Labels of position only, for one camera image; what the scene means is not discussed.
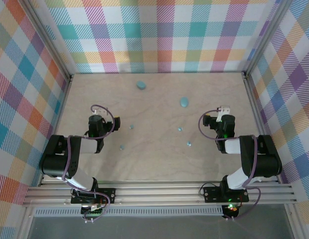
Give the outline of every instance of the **enclosure wall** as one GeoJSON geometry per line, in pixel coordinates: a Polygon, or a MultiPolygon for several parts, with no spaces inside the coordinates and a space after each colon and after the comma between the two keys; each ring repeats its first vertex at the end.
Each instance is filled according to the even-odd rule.
{"type": "Polygon", "coordinates": [[[17,0],[0,0],[0,238],[12,238],[66,80],[17,0]]]}
{"type": "Polygon", "coordinates": [[[32,2],[74,72],[163,73],[241,72],[280,0],[32,2]]]}
{"type": "Polygon", "coordinates": [[[309,0],[294,0],[251,83],[309,230],[309,0]]]}

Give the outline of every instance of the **wooden floor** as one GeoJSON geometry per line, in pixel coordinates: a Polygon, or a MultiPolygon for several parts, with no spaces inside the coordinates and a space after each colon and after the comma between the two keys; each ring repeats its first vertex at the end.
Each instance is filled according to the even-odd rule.
{"type": "Polygon", "coordinates": [[[121,117],[101,153],[80,157],[80,167],[98,180],[204,181],[234,172],[240,156],[221,154],[197,128],[199,117],[220,105],[231,107],[236,136],[257,135],[239,73],[75,75],[57,133],[83,135],[92,104],[121,117]],[[139,80],[145,90],[136,87],[139,80]],[[188,97],[188,107],[180,106],[181,97],[188,97]]]}

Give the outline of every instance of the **aluminum rail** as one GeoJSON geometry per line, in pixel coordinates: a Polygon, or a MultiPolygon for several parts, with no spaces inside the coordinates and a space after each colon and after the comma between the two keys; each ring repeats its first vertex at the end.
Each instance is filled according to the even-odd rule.
{"type": "MultiPolygon", "coordinates": [[[[205,203],[199,195],[204,182],[107,182],[100,188],[116,188],[115,203],[111,206],[199,206],[226,205],[225,203],[205,203]]],[[[259,204],[294,204],[296,197],[290,184],[277,182],[254,183],[261,189],[259,204]]],[[[30,187],[24,206],[78,206],[71,205],[71,188],[63,183],[43,184],[30,187]]],[[[254,204],[258,198],[257,190],[248,190],[250,201],[254,204]]]]}

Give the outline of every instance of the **robotic arm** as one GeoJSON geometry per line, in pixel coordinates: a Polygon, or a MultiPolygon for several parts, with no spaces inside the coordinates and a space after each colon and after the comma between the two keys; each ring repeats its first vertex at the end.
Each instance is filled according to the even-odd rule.
{"type": "MultiPolygon", "coordinates": [[[[235,137],[235,117],[230,115],[230,108],[220,107],[216,111],[218,117],[203,115],[200,120],[203,118],[203,125],[215,130],[217,137],[206,136],[200,129],[200,121],[199,129],[205,137],[216,142],[221,153],[240,154],[242,167],[233,174],[224,176],[219,187],[204,187],[205,202],[248,202],[246,186],[264,177],[279,175],[282,171],[281,160],[271,136],[235,137]]],[[[85,133],[89,138],[52,135],[39,163],[43,174],[63,180],[73,187],[71,204],[81,204],[84,214],[102,208],[102,204],[114,203],[116,193],[115,188],[99,188],[95,178],[78,168],[82,153],[100,153],[104,146],[103,138],[120,128],[119,117],[114,118],[110,114],[113,121],[107,122],[93,112],[85,133]]]]}
{"type": "Polygon", "coordinates": [[[70,145],[64,136],[52,135],[39,163],[39,168],[44,175],[58,178],[77,188],[71,192],[71,203],[90,205],[87,206],[86,212],[99,209],[102,207],[101,204],[108,203],[107,198],[102,196],[102,194],[109,197],[110,203],[114,203],[115,189],[99,188],[95,178],[90,177],[82,169],[78,168],[81,154],[100,153],[104,146],[103,136],[111,130],[118,131],[120,128],[120,118],[116,117],[113,119],[114,122],[106,122],[100,115],[90,116],[88,131],[85,133],[85,135],[88,134],[89,138],[85,136],[69,136],[70,145]],[[63,179],[68,160],[70,160],[69,166],[63,179]]]}
{"type": "Polygon", "coordinates": [[[203,188],[205,201],[248,202],[246,186],[263,178],[279,175],[282,171],[282,162],[270,135],[234,137],[235,117],[230,115],[230,108],[220,107],[217,111],[218,117],[204,115],[203,125],[210,126],[210,129],[216,131],[215,142],[221,153],[241,155],[242,167],[233,174],[224,176],[219,187],[203,188]]]}

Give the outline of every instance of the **white bracket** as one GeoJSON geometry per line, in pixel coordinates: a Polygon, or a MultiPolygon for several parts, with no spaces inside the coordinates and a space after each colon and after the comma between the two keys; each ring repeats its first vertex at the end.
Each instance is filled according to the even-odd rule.
{"type": "Polygon", "coordinates": [[[100,115],[100,116],[103,116],[103,118],[105,119],[105,121],[107,122],[111,122],[112,121],[112,118],[111,116],[108,114],[107,111],[105,111],[104,109],[102,108],[96,108],[94,109],[93,111],[93,115],[100,115]]]}
{"type": "Polygon", "coordinates": [[[218,114],[218,118],[216,119],[217,122],[221,121],[221,118],[223,115],[229,115],[230,114],[230,107],[229,106],[220,106],[218,108],[219,110],[219,114],[218,114]]]}

